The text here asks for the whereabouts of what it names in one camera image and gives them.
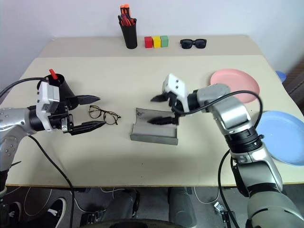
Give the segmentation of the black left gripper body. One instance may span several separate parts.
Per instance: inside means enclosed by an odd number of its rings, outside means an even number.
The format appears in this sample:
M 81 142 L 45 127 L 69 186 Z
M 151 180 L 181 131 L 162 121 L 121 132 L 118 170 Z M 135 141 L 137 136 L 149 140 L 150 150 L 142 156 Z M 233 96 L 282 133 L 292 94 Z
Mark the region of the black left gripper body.
M 76 96 L 67 97 L 63 101 L 54 101 L 49 105 L 48 117 L 50 125 L 53 129 L 60 129 L 63 133 L 72 133 L 74 128 L 73 116 L 69 111 L 75 109 L 79 105 Z

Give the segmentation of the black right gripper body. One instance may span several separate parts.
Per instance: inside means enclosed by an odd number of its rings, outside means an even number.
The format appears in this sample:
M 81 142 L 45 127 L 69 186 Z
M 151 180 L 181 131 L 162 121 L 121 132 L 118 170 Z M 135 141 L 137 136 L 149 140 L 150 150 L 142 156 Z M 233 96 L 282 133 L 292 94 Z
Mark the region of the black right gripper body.
M 172 124 L 179 124 L 180 117 L 185 116 L 183 106 L 180 100 L 177 99 L 177 96 L 173 92 L 167 94 L 169 99 L 169 106 L 171 107 L 174 117 L 172 118 Z

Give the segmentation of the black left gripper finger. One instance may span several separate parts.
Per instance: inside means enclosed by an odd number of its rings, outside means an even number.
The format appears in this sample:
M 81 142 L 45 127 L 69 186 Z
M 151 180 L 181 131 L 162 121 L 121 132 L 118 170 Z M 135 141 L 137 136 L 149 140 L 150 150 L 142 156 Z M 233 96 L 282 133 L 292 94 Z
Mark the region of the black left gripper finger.
M 78 135 L 78 134 L 88 133 L 102 127 L 105 124 L 106 121 L 89 121 L 89 122 L 81 123 L 78 126 L 72 126 L 70 128 L 70 134 Z
M 78 95 L 77 96 L 79 105 L 88 105 L 100 100 L 100 97 L 94 95 Z

